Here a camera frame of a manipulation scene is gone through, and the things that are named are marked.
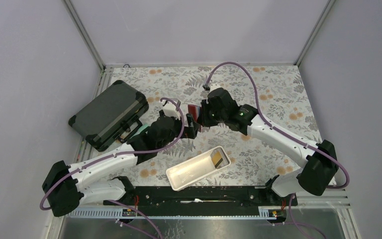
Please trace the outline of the red card holder wallet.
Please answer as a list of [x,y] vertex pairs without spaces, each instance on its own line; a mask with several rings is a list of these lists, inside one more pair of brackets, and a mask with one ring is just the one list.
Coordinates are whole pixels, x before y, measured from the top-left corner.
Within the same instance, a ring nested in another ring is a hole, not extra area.
[[192,115],[192,118],[195,122],[198,121],[199,115],[200,115],[201,106],[197,105],[188,105],[188,112]]

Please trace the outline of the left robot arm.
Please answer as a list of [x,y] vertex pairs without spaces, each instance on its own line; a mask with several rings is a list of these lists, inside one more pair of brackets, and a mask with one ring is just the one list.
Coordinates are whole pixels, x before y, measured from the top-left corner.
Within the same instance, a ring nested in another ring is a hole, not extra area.
[[113,179],[106,183],[98,180],[116,170],[154,158],[181,138],[196,138],[200,125],[191,114],[186,118],[183,122],[182,118],[160,116],[121,146],[100,157],[71,165],[63,160],[54,163],[42,184],[45,195],[40,209],[61,217],[81,204],[95,201],[118,200],[121,204],[130,204],[134,192],[123,180]]

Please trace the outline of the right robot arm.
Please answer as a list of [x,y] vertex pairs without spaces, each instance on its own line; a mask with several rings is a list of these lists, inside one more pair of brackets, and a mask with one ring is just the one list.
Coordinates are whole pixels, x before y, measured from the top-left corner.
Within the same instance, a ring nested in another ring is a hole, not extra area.
[[265,197],[272,205],[297,192],[321,196],[338,171],[331,142],[316,143],[298,136],[260,115],[255,107],[239,105],[223,88],[210,91],[207,99],[201,101],[197,122],[203,127],[222,123],[232,131],[265,142],[299,166],[298,170],[277,175],[266,183]]

